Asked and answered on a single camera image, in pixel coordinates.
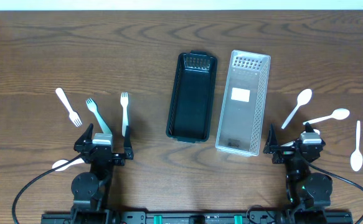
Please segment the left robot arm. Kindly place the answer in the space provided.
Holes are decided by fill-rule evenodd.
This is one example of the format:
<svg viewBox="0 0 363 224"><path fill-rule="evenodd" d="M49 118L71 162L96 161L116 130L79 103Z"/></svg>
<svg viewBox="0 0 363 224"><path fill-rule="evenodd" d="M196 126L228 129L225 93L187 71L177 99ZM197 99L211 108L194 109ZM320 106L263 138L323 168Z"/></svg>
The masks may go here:
<svg viewBox="0 0 363 224"><path fill-rule="evenodd" d="M83 161L90 165L88 172L77 175L71 184L73 206L71 224L81 223L120 223L120 214L106 207L113 168L125 165L125 160L134 157L130 141L130 128L126 127L123 143L124 153L113 153L112 145L94 143L92 139L93 125L76 140L74 150Z"/></svg>

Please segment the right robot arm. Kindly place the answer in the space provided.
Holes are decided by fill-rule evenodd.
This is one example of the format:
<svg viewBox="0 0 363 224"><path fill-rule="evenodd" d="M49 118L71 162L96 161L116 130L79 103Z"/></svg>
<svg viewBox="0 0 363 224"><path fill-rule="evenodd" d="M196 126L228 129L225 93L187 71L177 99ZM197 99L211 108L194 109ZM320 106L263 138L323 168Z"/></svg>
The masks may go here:
<svg viewBox="0 0 363 224"><path fill-rule="evenodd" d="M326 224L325 208L331 204L332 178L312 173L309 165L320 157L325 142L310 125L290 146L278 144L271 125L263 152L271 154L272 163L286 167L286 194L289 205L276 213L276 223Z"/></svg>

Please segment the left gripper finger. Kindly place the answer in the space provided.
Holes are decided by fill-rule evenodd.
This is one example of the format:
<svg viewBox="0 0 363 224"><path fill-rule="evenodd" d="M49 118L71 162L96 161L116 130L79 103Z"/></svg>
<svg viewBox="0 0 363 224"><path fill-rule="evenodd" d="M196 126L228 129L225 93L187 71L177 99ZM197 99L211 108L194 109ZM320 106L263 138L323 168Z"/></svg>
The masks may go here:
<svg viewBox="0 0 363 224"><path fill-rule="evenodd" d="M129 126L126 126L126 131L125 131L125 140L124 140L124 150L125 150L125 154L132 154L133 153L133 148L131 145L131 140L130 140L130 128Z"/></svg>
<svg viewBox="0 0 363 224"><path fill-rule="evenodd" d="M86 131L75 141L75 147L82 147L92 143L93 124L90 123Z"/></svg>

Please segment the clear white plastic basket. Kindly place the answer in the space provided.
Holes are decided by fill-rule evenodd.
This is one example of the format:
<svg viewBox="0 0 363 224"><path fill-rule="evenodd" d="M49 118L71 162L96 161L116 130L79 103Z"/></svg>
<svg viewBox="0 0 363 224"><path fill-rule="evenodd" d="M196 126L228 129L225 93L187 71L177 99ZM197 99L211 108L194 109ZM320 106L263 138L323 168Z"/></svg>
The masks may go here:
<svg viewBox="0 0 363 224"><path fill-rule="evenodd" d="M233 50L219 119L218 151L259 155L271 57Z"/></svg>

